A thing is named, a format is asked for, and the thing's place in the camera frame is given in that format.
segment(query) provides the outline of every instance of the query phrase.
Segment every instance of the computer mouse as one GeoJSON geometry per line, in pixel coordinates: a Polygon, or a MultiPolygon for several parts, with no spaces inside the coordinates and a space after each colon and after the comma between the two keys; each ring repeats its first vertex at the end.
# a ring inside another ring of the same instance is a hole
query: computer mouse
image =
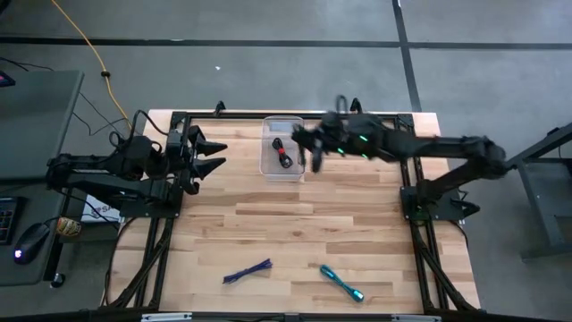
{"type": "Polygon", "coordinates": [[[16,264],[26,265],[34,260],[49,234],[50,227],[44,223],[36,223],[28,227],[14,245],[16,264]]]}

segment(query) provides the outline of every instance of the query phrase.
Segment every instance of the gray floor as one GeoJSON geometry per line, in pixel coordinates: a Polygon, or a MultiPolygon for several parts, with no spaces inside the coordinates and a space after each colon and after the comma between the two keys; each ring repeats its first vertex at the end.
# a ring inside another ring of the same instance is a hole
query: gray floor
{"type": "MultiPolygon", "coordinates": [[[[62,0],[91,37],[396,41],[390,0],[62,0]]],[[[571,42],[567,0],[402,0],[410,41],[571,42]]],[[[48,0],[19,0],[0,16],[0,35],[76,37],[48,0]]],[[[137,109],[330,109],[337,94],[367,110],[410,111],[398,48],[100,47],[114,92],[129,115],[137,109]]],[[[87,47],[1,45],[0,56],[86,73],[83,93],[110,119],[99,65],[87,47]]],[[[425,112],[443,135],[487,135],[509,156],[572,121],[570,51],[411,51],[425,112]]],[[[6,71],[14,67],[0,64],[6,71]]],[[[103,126],[82,100],[76,113],[103,126]]],[[[107,133],[88,138],[73,120],[65,149],[110,151],[107,133]]],[[[572,148],[562,149],[570,156],[572,148]]],[[[482,211],[467,220],[469,251],[484,309],[572,320],[572,258],[524,264],[521,250],[544,243],[516,173],[473,182],[482,211]]],[[[2,316],[95,308],[111,245],[67,248],[64,288],[0,289],[2,316]]]]}

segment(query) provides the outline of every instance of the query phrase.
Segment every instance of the white paper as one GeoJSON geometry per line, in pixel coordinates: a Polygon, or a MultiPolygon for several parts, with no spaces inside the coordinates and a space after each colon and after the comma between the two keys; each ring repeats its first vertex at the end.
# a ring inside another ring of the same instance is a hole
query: white paper
{"type": "MultiPolygon", "coordinates": [[[[97,212],[99,212],[99,215],[105,216],[105,219],[112,222],[120,221],[119,210],[111,208],[110,206],[90,195],[88,195],[86,201],[89,202],[91,206],[97,210],[97,212]]],[[[93,211],[93,209],[86,203],[83,207],[83,215],[81,216],[81,221],[85,223],[105,222],[104,218],[94,218],[94,216],[97,216],[97,213],[93,211]]]]}

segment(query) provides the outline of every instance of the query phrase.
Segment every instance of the keyboard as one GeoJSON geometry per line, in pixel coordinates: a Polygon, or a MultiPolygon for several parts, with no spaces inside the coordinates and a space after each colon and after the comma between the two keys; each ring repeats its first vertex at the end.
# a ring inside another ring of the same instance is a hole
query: keyboard
{"type": "Polygon", "coordinates": [[[13,233],[25,200],[22,197],[0,198],[0,245],[12,244],[13,233]]]}

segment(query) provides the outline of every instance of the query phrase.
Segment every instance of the desk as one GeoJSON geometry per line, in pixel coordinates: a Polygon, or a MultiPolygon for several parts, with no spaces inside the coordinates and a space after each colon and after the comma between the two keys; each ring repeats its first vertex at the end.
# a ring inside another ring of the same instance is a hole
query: desk
{"type": "Polygon", "coordinates": [[[38,181],[18,190],[0,192],[0,197],[24,197],[12,245],[0,246],[0,286],[35,284],[53,278],[61,244],[52,232],[41,251],[28,265],[13,260],[13,245],[32,224],[59,216],[65,197],[48,191],[43,179],[47,160],[60,153],[72,116],[82,72],[10,72],[16,85],[0,89],[0,191],[20,180],[38,181]]]}
{"type": "Polygon", "coordinates": [[[10,72],[0,89],[0,181],[37,180],[60,153],[82,72],[10,72]]]}
{"type": "MultiPolygon", "coordinates": [[[[10,186],[0,185],[0,191],[8,189],[10,186]]],[[[29,185],[18,190],[0,193],[1,197],[24,197],[26,204],[24,211],[13,234],[12,245],[0,246],[0,286],[36,284],[44,273],[55,239],[55,223],[49,223],[50,234],[42,245],[42,249],[31,263],[28,265],[18,265],[14,262],[14,244],[28,227],[35,223],[41,223],[49,218],[59,216],[64,208],[65,197],[55,191],[48,191],[45,183],[29,185]]]]}
{"type": "MultiPolygon", "coordinates": [[[[168,131],[171,113],[152,110],[149,115],[168,131]]],[[[417,135],[440,134],[436,114],[413,116],[417,135]]],[[[183,201],[173,229],[160,310],[422,312],[411,234],[400,212],[399,165],[332,155],[324,160],[320,174],[307,170],[301,182],[268,182],[258,170],[262,120],[193,123],[208,140],[229,145],[214,156],[227,157],[227,162],[201,183],[197,196],[183,201]],[[266,258],[273,262],[271,270],[222,284],[223,276],[266,258]],[[365,302],[355,303],[321,276],[321,264],[363,292],[365,302]]],[[[165,136],[149,123],[145,135],[164,144],[165,136]]],[[[422,159],[422,165],[429,179],[449,170],[444,159],[422,159]]],[[[148,219],[136,220],[119,243],[112,298],[141,265],[148,225],[148,219]]],[[[436,222],[435,231],[444,271],[478,307],[462,234],[447,222],[436,222]]],[[[431,274],[428,278],[437,303],[431,274]]]]}

